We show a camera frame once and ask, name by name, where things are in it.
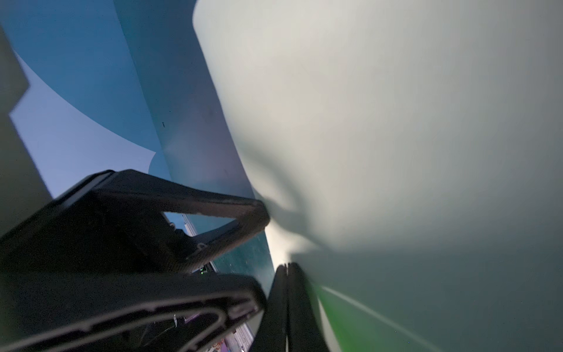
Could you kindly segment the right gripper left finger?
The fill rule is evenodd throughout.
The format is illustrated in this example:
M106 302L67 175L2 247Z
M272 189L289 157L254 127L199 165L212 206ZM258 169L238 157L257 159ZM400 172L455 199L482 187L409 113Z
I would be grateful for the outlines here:
M287 266L280 265L276 270L267 307L250 352L286 351L287 308Z

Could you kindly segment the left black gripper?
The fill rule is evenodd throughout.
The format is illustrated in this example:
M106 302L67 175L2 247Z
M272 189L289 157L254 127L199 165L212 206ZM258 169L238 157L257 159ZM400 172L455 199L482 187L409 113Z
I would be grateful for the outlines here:
M2 238L1 350L205 349L265 308L260 284L150 273L191 273L269 221L257 199L91 175Z

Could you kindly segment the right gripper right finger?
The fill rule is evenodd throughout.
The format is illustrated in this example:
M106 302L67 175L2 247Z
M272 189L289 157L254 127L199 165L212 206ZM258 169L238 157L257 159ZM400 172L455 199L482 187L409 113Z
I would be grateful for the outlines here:
M329 352L319 330L306 289L306 277L297 263L287 268L288 343L289 351Z

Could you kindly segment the light green paper sheet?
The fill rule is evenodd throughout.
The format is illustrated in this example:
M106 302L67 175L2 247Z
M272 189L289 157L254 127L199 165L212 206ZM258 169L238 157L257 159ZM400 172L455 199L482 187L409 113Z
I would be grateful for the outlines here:
M198 1L334 351L562 350L561 1Z

